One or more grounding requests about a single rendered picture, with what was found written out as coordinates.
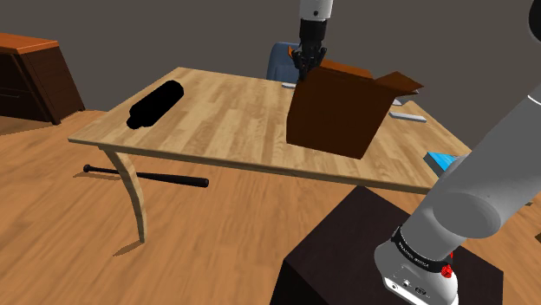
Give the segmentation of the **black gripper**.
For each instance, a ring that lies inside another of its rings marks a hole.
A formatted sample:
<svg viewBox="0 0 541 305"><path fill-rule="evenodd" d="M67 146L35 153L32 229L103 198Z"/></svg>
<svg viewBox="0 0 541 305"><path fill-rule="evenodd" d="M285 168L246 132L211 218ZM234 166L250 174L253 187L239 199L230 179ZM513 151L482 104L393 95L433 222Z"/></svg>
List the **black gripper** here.
<svg viewBox="0 0 541 305"><path fill-rule="evenodd" d="M327 28L327 21L310 21L302 19L300 22L299 38L301 50L293 51L293 62L299 71L299 81L304 81L311 67L319 67L327 53L322 47Z"/></svg>

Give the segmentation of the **blue chair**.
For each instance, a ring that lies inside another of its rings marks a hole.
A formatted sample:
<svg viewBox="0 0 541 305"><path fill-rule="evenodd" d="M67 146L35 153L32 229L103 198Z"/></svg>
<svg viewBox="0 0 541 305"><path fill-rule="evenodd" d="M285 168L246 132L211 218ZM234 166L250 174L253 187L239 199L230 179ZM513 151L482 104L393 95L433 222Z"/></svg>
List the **blue chair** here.
<svg viewBox="0 0 541 305"><path fill-rule="evenodd" d="M280 81L296 83L298 79L298 69L289 55L289 48L297 49L299 43L276 42L270 52L266 79L271 81Z"/></svg>

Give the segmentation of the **brown open cardboard box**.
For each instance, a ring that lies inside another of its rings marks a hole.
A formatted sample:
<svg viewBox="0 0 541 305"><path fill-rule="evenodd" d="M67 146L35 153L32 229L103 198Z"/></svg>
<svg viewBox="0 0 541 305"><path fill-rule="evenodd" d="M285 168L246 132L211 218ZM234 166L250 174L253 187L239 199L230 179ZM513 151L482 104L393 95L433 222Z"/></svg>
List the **brown open cardboard box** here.
<svg viewBox="0 0 541 305"><path fill-rule="evenodd" d="M286 142L362 159L394 100L421 88L398 71L374 78L367 69L324 59L295 86Z"/></svg>

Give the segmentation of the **light wooden table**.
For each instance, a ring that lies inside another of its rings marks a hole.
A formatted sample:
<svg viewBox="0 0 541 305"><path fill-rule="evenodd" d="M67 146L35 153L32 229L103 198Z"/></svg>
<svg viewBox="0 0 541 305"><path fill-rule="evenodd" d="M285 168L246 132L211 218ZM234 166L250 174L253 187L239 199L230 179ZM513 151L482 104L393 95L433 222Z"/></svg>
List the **light wooden table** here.
<svg viewBox="0 0 541 305"><path fill-rule="evenodd" d="M128 109L170 80L185 89L180 102L155 126L130 129ZM470 151L413 101L402 111L426 122L386 116L362 159L289 145L291 99L291 90L278 81L176 68L68 141L96 146L108 156L131 198L141 242L147 239L147 215L133 155L425 194L437 179L423 159L426 152Z"/></svg>

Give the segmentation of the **grey flat remote control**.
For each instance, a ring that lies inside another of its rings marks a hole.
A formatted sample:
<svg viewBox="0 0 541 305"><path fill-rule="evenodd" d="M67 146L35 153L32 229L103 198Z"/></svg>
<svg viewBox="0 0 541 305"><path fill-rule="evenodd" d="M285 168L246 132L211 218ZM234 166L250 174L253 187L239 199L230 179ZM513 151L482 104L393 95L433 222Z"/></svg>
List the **grey flat remote control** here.
<svg viewBox="0 0 541 305"><path fill-rule="evenodd" d="M398 113L398 112L389 112L388 113L390 117L398 120L410 120L410 121L416 121L416 122L422 122L426 123L427 119L422 115L417 114L405 114L405 113Z"/></svg>

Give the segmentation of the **black bottle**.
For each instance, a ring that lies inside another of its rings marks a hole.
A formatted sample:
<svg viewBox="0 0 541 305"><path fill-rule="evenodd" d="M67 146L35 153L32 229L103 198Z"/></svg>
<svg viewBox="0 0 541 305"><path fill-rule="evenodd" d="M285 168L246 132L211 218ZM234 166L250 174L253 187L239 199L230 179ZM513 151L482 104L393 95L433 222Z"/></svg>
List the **black bottle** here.
<svg viewBox="0 0 541 305"><path fill-rule="evenodd" d="M131 106L127 126L131 129L153 126L183 96L184 88L179 82L166 81Z"/></svg>

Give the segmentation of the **blue book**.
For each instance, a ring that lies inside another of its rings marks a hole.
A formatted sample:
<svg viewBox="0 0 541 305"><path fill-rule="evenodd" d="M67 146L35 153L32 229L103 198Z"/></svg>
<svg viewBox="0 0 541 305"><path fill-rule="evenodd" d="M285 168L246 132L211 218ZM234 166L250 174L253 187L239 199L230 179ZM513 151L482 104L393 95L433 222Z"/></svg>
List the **blue book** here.
<svg viewBox="0 0 541 305"><path fill-rule="evenodd" d="M423 160L431 168L437 177L440 177L446 169L457 159L456 155L441 153L441 152L427 152L423 157Z"/></svg>

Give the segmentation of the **black baseball bat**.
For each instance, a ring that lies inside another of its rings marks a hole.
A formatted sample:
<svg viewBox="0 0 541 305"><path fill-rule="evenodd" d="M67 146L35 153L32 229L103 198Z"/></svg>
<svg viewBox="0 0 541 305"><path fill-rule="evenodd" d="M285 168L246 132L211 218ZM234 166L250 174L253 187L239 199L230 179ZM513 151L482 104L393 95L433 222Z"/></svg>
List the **black baseball bat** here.
<svg viewBox="0 0 541 305"><path fill-rule="evenodd" d="M89 164L86 164L83 167L83 171L119 174L117 170L95 167ZM188 176L153 173L153 172L136 172L135 174L138 178L145 178L145 179L150 179L150 180L155 180L155 181L160 181L160 182L167 182L167 183L177 184L177 185L189 185L189 186L201 187L201 188L206 188L209 186L209 180L207 178L188 177Z"/></svg>

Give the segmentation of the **dark robot stand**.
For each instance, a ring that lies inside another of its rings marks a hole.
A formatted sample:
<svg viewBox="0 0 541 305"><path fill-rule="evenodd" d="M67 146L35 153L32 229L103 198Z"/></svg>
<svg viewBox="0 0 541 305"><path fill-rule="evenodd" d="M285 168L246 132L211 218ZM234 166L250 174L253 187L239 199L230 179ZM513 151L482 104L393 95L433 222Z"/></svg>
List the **dark robot stand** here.
<svg viewBox="0 0 541 305"><path fill-rule="evenodd" d="M270 305L503 305L503 273L462 248L434 216L433 199L413 215L357 186L283 260ZM452 275L409 262L390 238L433 260L451 256Z"/></svg>

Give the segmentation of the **brown wooden dresser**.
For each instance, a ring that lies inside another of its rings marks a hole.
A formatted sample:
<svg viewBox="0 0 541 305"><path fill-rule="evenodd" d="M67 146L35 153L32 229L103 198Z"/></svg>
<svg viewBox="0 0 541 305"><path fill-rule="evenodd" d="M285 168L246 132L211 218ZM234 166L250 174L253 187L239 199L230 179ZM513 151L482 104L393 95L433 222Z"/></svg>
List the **brown wooden dresser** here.
<svg viewBox="0 0 541 305"><path fill-rule="evenodd" d="M58 41L0 33L0 116L58 125L84 109Z"/></svg>

